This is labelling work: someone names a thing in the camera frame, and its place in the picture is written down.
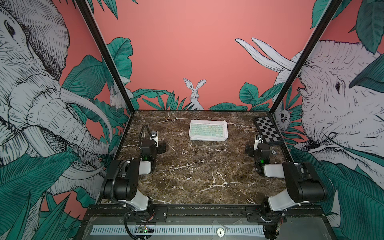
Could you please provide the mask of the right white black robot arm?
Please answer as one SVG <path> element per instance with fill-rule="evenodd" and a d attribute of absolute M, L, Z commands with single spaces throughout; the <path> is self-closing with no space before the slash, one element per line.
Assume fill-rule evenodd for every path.
<path fill-rule="evenodd" d="M 284 179 L 286 184 L 280 193 L 264 198 L 259 209 L 262 221 L 275 222 L 279 218 L 277 214 L 284 210 L 327 199 L 328 191 L 311 163 L 271 164 L 271 150 L 266 143 L 259 143 L 257 147 L 246 145 L 245 152 L 254 158 L 255 170 L 260 176 Z"/>

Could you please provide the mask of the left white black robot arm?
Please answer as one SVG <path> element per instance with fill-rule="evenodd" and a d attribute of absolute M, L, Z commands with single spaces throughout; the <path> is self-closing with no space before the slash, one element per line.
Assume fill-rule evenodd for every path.
<path fill-rule="evenodd" d="M 144 124 L 139 134 L 140 156 L 113 160 L 101 187 L 101 197 L 112 203 L 129 207 L 134 212 L 154 213 L 150 197 L 138 190 L 139 176 L 152 174 L 158 154 L 166 152 L 166 143 L 158 142 L 158 133 Z"/>

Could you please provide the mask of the green keyboard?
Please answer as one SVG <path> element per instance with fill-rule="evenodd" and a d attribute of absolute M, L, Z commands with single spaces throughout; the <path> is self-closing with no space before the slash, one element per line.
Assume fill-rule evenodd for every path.
<path fill-rule="evenodd" d="M 225 141 L 228 139 L 228 124 L 225 121 L 191 120 L 189 137 L 193 141 Z"/>

